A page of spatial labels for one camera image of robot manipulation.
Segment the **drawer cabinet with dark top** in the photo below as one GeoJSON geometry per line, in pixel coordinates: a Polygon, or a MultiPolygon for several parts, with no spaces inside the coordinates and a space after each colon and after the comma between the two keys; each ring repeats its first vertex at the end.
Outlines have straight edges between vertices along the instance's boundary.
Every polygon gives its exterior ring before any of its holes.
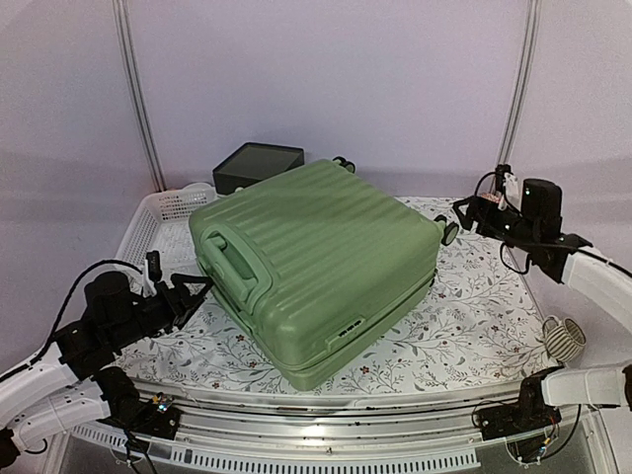
{"type": "Polygon", "coordinates": [[[302,148],[246,142],[213,169],[212,178],[216,192],[226,196],[303,164],[302,148]]]}

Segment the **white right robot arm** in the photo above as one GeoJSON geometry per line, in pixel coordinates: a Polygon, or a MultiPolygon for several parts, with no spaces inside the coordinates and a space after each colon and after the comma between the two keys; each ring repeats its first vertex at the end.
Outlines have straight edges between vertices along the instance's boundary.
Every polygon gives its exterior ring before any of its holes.
{"type": "MultiPolygon", "coordinates": [[[[582,294],[625,329],[631,327],[631,273],[584,237],[562,230],[562,190],[542,179],[519,180],[508,164],[489,172],[490,193],[474,192],[452,208],[466,230],[526,255],[520,273],[538,268],[556,283],[582,294]]],[[[550,316],[542,324],[545,351],[556,362],[523,379],[511,404],[486,406],[474,415],[483,439],[557,428],[567,405],[621,408],[631,405],[628,361],[570,368],[587,345],[571,318],[550,316]]]]}

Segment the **green hard-shell suitcase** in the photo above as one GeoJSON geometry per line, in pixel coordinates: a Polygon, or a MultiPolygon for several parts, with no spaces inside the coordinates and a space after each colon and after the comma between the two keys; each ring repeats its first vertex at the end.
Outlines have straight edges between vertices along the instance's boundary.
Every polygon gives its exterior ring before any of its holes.
{"type": "Polygon", "coordinates": [[[215,300],[309,391],[428,295],[459,226],[320,160],[201,206],[189,229],[215,300]]]}

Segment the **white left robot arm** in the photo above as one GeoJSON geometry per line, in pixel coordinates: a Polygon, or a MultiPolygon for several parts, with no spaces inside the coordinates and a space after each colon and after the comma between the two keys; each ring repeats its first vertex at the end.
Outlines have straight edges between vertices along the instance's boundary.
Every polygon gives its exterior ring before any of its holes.
{"type": "Polygon", "coordinates": [[[82,316],[55,322],[43,346],[1,376],[1,465],[41,454],[49,437],[99,421],[123,431],[128,449],[145,452],[137,433],[175,436],[181,412],[158,393],[144,402],[115,360],[123,349],[183,329],[213,287],[208,276],[163,279],[160,255],[147,253],[131,288],[130,263],[110,259],[84,286],[82,316]]]}

